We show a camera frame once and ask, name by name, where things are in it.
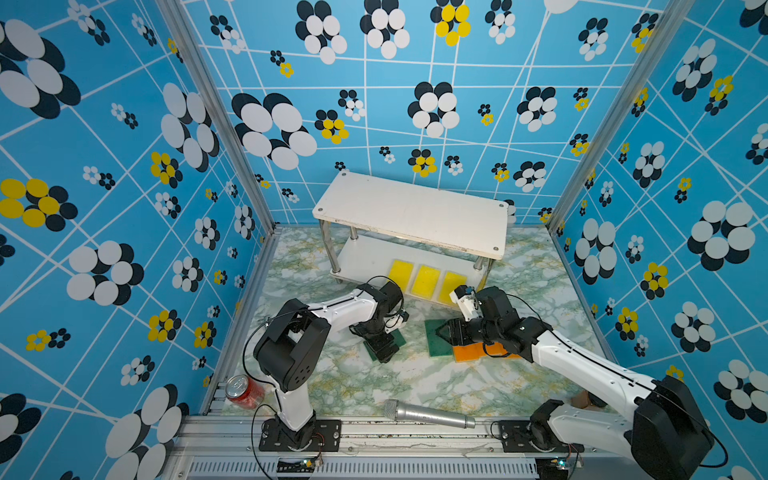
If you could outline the red soda can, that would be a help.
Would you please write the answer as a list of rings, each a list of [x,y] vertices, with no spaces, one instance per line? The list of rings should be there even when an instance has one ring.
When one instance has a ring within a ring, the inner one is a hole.
[[[225,395],[234,405],[246,410],[255,410],[263,402],[265,390],[250,376],[239,374],[228,379]]]

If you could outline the orange sponge left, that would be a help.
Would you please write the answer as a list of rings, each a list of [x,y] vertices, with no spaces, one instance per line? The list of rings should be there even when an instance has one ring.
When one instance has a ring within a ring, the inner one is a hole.
[[[515,359],[518,355],[510,354],[500,343],[486,345],[476,343],[468,346],[455,346],[452,348],[456,362],[469,362],[481,358]]]

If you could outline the aluminium frame post right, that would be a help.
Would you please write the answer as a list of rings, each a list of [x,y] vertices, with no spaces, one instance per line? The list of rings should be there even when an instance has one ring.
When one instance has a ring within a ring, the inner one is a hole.
[[[556,233],[556,229],[576,202],[579,191],[587,176],[596,167],[602,154],[615,137],[630,110],[632,101],[645,86],[694,3],[694,0],[668,2],[666,9],[660,17],[656,33],[639,55],[617,97],[599,125],[596,137],[591,142],[586,156],[580,161],[557,205],[554,207],[552,217],[547,224],[550,234]]]

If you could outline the aluminium frame post left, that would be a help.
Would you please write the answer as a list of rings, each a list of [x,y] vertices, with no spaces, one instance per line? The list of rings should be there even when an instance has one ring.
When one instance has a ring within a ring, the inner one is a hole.
[[[253,204],[260,223],[266,231],[266,236],[269,237],[274,234],[276,222],[269,211],[266,200],[259,191],[254,172],[236,136],[234,127],[228,119],[224,103],[205,64],[203,53],[195,42],[184,9],[179,1],[158,0],[157,5],[173,39],[182,50],[190,76],[198,88],[217,134],[229,154],[235,173]]]

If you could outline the silver microphone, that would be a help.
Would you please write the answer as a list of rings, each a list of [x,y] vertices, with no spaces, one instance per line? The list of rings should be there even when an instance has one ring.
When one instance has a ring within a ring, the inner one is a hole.
[[[473,429],[476,421],[473,417],[441,409],[388,399],[384,402],[384,415],[396,422],[418,422],[442,425],[460,429]]]

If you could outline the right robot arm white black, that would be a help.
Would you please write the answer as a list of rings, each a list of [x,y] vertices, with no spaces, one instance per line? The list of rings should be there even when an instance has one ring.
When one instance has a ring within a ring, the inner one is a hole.
[[[500,344],[509,354],[568,378],[611,412],[548,400],[530,417],[532,444],[595,447],[634,461],[654,479],[689,479],[716,443],[689,388],[634,372],[567,339],[539,315],[522,317],[498,287],[460,285],[449,295],[462,315],[444,325],[452,346]]]

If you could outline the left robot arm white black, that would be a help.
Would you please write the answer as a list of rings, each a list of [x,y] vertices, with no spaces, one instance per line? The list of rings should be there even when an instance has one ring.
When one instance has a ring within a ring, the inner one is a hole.
[[[361,338],[382,364],[399,351],[393,332],[409,318],[404,295],[393,280],[368,281],[350,293],[324,303],[288,300],[271,319],[253,349],[253,358],[276,391],[277,418],[289,434],[306,431],[316,413],[306,383],[313,374],[329,336],[347,330]]]

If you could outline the aluminium frame post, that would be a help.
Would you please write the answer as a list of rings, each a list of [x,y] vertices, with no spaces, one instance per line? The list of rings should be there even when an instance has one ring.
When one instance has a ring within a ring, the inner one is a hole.
[[[157,5],[173,39],[182,50],[190,76],[198,88],[217,134],[229,154],[235,173],[253,204],[260,223],[266,231],[266,236],[269,237],[274,234],[276,222],[269,211],[266,200],[259,191],[254,172],[236,136],[234,127],[228,119],[224,103],[205,64],[203,53],[195,42],[184,9],[179,1],[158,0]]]
[[[554,207],[552,217],[547,224],[550,234],[556,233],[556,229],[576,202],[579,191],[587,176],[596,167],[602,154],[615,137],[630,110],[632,101],[645,86],[694,3],[694,0],[668,2],[666,9],[660,17],[656,33],[639,55],[617,97],[599,125],[596,137],[591,142],[586,156],[580,161],[557,205]]]

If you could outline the green sponge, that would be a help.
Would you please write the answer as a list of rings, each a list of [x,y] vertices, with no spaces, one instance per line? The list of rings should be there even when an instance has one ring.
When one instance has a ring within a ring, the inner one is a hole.
[[[453,356],[453,347],[437,334],[437,331],[445,323],[445,320],[439,319],[430,319],[424,321],[427,348],[430,357]]]
[[[388,363],[399,349],[406,344],[406,340],[400,330],[391,332],[389,336],[390,342],[387,344],[379,343],[379,350],[375,350],[368,341],[363,343],[372,361]]]

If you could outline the white two-tier shelf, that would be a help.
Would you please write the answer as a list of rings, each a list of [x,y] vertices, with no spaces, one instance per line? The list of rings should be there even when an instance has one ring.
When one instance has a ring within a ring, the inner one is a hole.
[[[412,262],[404,294],[436,304],[446,271],[481,289],[505,253],[507,203],[369,175],[340,172],[313,216],[334,277],[363,283],[387,277],[394,260]],[[431,299],[410,293],[421,265],[441,271]]]

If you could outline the yellow sponge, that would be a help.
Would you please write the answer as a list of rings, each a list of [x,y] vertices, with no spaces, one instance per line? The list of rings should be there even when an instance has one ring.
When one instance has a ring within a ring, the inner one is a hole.
[[[443,277],[441,287],[438,292],[437,301],[442,304],[451,305],[453,301],[450,295],[455,289],[467,283],[467,277],[455,272],[446,271]]]
[[[421,265],[411,286],[410,293],[413,296],[431,299],[440,279],[439,269]]]
[[[396,283],[403,292],[406,292],[410,284],[414,264],[404,260],[394,260],[387,277]]]

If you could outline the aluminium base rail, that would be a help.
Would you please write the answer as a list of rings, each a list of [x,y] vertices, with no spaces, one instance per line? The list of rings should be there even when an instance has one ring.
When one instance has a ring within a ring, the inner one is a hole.
[[[550,451],[525,438],[523,421],[481,418],[472,429],[346,417],[327,437],[321,464],[307,472],[305,451],[259,448],[264,420],[255,416],[193,417],[181,428],[164,479],[642,479],[629,460],[595,447]]]

